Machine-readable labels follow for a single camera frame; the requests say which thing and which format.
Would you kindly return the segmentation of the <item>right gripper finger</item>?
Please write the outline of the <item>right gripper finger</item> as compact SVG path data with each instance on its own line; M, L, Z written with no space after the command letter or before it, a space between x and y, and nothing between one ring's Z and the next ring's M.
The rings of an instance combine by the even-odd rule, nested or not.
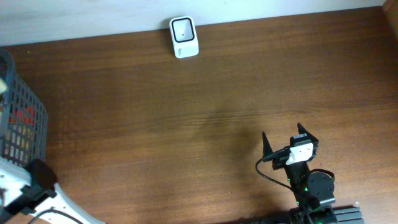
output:
M299 142L304 142L304 141L310 141L314 146L317 146L319 143L319 140L311 134L309 131L307 131L301 123L297 124L298 127L298 133L300 135L298 141Z
M270 142L265 134L262 132L262 142L263 142L263 150L262 150L262 161L267 162L272 160L273 150L271 148Z

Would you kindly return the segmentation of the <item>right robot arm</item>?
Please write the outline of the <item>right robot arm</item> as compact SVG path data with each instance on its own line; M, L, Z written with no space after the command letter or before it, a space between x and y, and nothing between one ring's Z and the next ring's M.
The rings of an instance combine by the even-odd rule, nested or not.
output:
M291 210L291 223L337 223L331 207L335 203L334 173L324 169L309 169L318 149L319 140L300 123L298 135L290 138L288 146L273 151L265 133L262 133L263 156L256 162L256 172L265 179L289 189L295 197L298 208ZM289 185L263 174L258 165L271 162L274 170L283 169Z

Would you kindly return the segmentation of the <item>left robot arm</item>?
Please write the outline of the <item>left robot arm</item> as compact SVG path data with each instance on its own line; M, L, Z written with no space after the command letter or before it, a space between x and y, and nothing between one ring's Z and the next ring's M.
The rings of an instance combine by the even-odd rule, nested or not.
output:
M78 206L62 190L54 171L40 159L25 167L1 159L1 223L18 214L31 215L34 223L95 223L102 221Z

